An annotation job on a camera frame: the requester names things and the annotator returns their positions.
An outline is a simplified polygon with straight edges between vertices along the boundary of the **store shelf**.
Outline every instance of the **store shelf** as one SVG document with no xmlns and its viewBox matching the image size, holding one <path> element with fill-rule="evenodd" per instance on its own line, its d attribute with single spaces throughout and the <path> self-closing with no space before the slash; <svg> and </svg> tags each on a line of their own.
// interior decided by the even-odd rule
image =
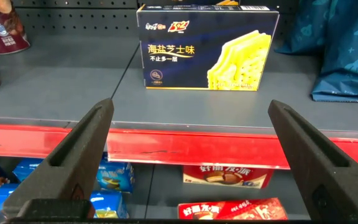
<svg viewBox="0 0 358 224">
<path fill-rule="evenodd" d="M 115 121 L 272 128 L 267 108 L 276 99 L 320 130 L 358 132 L 358 103 L 310 98 L 321 67 L 314 57 L 271 50 L 258 91 L 146 90 L 141 67 L 138 51 L 113 97 Z"/>
<path fill-rule="evenodd" d="M 290 220 L 309 220 L 296 183 L 289 171 L 275 171 L 264 189 L 245 189 L 183 183 L 180 166 L 156 165 L 146 218 L 177 218 L 179 203 L 217 202 L 278 197 Z"/>
<path fill-rule="evenodd" d="M 137 39 L 111 39 L 36 36 L 31 49 L 0 56 L 0 156 L 45 157 L 97 101 L 113 94 Z M 319 66 L 314 57 L 271 51 L 257 92 L 146 90 L 136 52 L 112 98 L 109 159 L 289 169 L 267 115 L 276 99 L 358 162 L 358 103 L 312 101 Z"/>
<path fill-rule="evenodd" d="M 137 47 L 128 37 L 34 36 L 32 43 L 0 55 L 0 118 L 79 121 L 112 96 Z"/>
</svg>

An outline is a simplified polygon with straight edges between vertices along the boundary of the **gray metal shelf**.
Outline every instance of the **gray metal shelf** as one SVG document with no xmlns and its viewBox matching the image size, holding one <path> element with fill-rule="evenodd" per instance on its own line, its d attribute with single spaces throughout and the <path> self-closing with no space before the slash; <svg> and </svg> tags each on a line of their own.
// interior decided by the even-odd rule
<svg viewBox="0 0 358 224">
<path fill-rule="evenodd" d="M 30 49 L 0 55 L 0 118 L 7 122 L 79 121 L 112 96 L 138 44 L 135 37 L 73 35 L 31 41 Z"/>
<path fill-rule="evenodd" d="M 117 126 L 128 122 L 131 126 L 151 123 L 151 128 L 180 124 L 190 126 L 188 131 L 193 126 L 209 126 L 210 131 L 224 126 L 234 132 L 246 127 L 248 133 L 273 133 L 267 108 L 276 99 L 292 106 L 318 129 L 358 138 L 358 103 L 314 102 L 310 98 L 320 67 L 318 58 L 271 50 L 258 91 L 146 90 L 138 51 L 113 96 L 113 120 Z M 341 131 L 351 134 L 336 133 Z"/>
<path fill-rule="evenodd" d="M 146 218 L 178 218 L 179 203 L 278 197 L 291 220 L 310 219 L 290 171 L 276 170 L 264 189 L 183 183 L 181 166 L 155 165 Z"/>
</svg>

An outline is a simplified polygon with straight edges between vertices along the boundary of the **box logo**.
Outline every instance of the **box logo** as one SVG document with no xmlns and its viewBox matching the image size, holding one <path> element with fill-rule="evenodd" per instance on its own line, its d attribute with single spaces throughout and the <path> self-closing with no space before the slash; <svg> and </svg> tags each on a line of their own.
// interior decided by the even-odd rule
<svg viewBox="0 0 358 224">
<path fill-rule="evenodd" d="M 163 24 L 149 24 L 149 23 L 146 23 L 146 29 L 147 30 L 162 30 L 162 29 L 165 29 L 167 27 L 165 27 L 165 25 Z"/>
<path fill-rule="evenodd" d="M 162 72 L 160 70 L 152 70 L 150 77 L 155 81 L 159 81 L 162 79 Z"/>
<path fill-rule="evenodd" d="M 178 32 L 183 33 L 183 31 L 187 28 L 190 21 L 181 21 L 181 22 L 172 22 L 171 26 L 168 29 L 168 32 Z"/>
</svg>

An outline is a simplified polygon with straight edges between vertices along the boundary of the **red snack box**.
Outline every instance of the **red snack box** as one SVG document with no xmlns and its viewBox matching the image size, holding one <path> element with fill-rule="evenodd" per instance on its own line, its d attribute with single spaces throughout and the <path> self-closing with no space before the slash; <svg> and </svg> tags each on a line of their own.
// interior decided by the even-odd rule
<svg viewBox="0 0 358 224">
<path fill-rule="evenodd" d="M 190 220 L 287 220 L 278 198 L 178 205 L 179 219 Z"/>
<path fill-rule="evenodd" d="M 183 181 L 195 184 L 230 185 L 261 189 L 272 178 L 273 169 L 224 166 L 183 166 Z"/>
</svg>

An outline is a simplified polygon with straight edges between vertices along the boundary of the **chocolate pie image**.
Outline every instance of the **chocolate pie image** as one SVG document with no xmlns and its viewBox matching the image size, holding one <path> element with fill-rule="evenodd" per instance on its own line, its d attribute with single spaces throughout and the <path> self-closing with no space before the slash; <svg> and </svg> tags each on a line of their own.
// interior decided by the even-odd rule
<svg viewBox="0 0 358 224">
<path fill-rule="evenodd" d="M 9 14 L 12 11 L 11 0 L 0 0 L 0 12 L 3 14 Z"/>
<path fill-rule="evenodd" d="M 195 220 L 213 220 L 212 212 L 196 212 L 193 214 L 193 219 Z"/>
<path fill-rule="evenodd" d="M 204 178 L 208 182 L 218 182 L 221 184 L 238 184 L 242 181 L 242 176 L 240 174 L 225 174 L 223 171 L 212 172 L 205 175 Z"/>
</svg>

